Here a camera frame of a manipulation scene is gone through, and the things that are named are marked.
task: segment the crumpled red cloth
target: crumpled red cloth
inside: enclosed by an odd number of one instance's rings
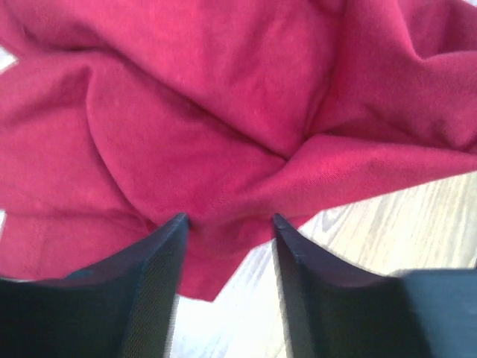
[[[0,44],[7,276],[62,277],[186,212],[180,293],[212,300],[275,212],[477,169],[461,0],[0,0]]]

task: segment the wooden table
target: wooden table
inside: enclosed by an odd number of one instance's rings
[[[0,49],[0,69],[14,60]],[[473,266],[477,172],[318,213],[301,231],[381,274]],[[250,252],[215,302],[178,300],[171,358],[287,357],[270,243]]]

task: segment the red fabric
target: red fabric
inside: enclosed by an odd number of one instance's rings
[[[477,169],[460,0],[0,0],[0,273],[61,277],[175,213],[180,293],[322,209]]]

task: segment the wooden floor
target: wooden floor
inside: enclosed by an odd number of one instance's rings
[[[0,49],[0,69],[13,61]],[[477,257],[477,172],[327,210],[301,230],[381,274],[470,267]],[[178,298],[171,358],[287,357],[282,325],[268,243],[250,252],[215,302]]]

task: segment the red garment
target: red garment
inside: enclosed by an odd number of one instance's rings
[[[0,0],[0,273],[61,277],[175,213],[212,300],[280,212],[477,169],[461,0]]]

